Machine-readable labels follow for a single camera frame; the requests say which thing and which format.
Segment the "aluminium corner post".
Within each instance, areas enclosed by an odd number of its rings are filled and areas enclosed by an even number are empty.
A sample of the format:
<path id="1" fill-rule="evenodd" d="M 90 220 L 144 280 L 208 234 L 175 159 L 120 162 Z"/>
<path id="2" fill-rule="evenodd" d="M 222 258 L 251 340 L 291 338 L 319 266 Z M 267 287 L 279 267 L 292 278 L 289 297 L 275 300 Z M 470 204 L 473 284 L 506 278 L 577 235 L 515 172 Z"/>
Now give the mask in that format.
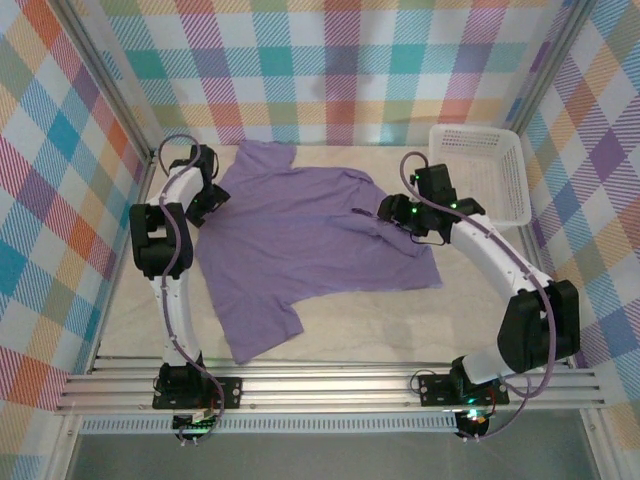
<path id="1" fill-rule="evenodd" d="M 503 124 L 522 136 L 598 0 L 561 0 Z"/>
<path id="2" fill-rule="evenodd" d="M 146 164 L 150 165 L 153 160 L 153 150 L 82 20 L 68 0 L 48 0 L 48 3 L 79 50 L 89 73 L 94 77 L 101 92 L 105 95 L 107 103 L 121 122 L 125 133 L 134 145 L 134 149 Z"/>

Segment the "white plastic mesh basket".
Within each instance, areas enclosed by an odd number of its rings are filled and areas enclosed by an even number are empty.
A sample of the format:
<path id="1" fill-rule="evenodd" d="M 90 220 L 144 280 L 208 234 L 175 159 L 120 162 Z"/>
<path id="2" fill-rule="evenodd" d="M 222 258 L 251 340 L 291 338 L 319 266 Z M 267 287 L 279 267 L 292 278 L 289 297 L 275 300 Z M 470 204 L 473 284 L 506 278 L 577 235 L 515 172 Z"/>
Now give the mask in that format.
<path id="1" fill-rule="evenodd" d="M 499 230 L 527 225 L 532 218 L 519 136 L 505 129 L 436 124 L 429 132 L 428 158 L 445 164 L 461 197 L 472 197 Z"/>

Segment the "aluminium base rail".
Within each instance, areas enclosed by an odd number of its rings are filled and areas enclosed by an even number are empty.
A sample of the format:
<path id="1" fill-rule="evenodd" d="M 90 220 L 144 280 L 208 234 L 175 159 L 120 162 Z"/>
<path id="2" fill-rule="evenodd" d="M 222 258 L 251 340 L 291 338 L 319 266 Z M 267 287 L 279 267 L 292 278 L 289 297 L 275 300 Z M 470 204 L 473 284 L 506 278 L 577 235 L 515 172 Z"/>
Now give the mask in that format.
<path id="1" fill-rule="evenodd" d="M 444 374 L 445 364 L 259 360 L 238 366 L 209 360 L 216 377 L 242 378 L 237 413 L 417 412 L 421 374 Z M 155 357 L 100 357 L 84 375 L 68 378 L 59 414 L 152 412 Z"/>

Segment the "small controller circuit board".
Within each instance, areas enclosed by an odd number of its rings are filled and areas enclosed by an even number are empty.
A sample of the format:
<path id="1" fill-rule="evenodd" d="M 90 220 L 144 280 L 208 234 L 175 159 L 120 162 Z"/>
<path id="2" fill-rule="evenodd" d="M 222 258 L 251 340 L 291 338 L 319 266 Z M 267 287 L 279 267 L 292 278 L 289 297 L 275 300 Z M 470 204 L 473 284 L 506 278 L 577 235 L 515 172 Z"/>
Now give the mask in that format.
<path id="1" fill-rule="evenodd" d="M 490 411 L 482 411 L 475 408 L 455 413 L 457 431 L 455 435 L 464 441 L 477 440 L 488 433 Z"/>
<path id="2" fill-rule="evenodd" d="M 218 415 L 212 411 L 180 414 L 172 417 L 172 430 L 182 446 L 198 446 L 208 439 L 218 426 Z"/>

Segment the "purple t-shirt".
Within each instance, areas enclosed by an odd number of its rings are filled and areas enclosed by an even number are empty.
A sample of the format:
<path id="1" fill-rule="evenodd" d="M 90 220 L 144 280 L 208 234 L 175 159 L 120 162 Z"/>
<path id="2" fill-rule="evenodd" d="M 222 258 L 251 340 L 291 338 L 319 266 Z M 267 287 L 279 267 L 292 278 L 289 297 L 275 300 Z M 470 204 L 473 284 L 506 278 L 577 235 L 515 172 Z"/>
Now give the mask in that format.
<path id="1" fill-rule="evenodd" d="M 199 229 L 195 255 L 238 364 L 302 333 L 296 302 L 443 284 L 431 248 L 377 218 L 387 195 L 369 175 L 295 157 L 242 142 L 219 183 L 230 198 Z"/>

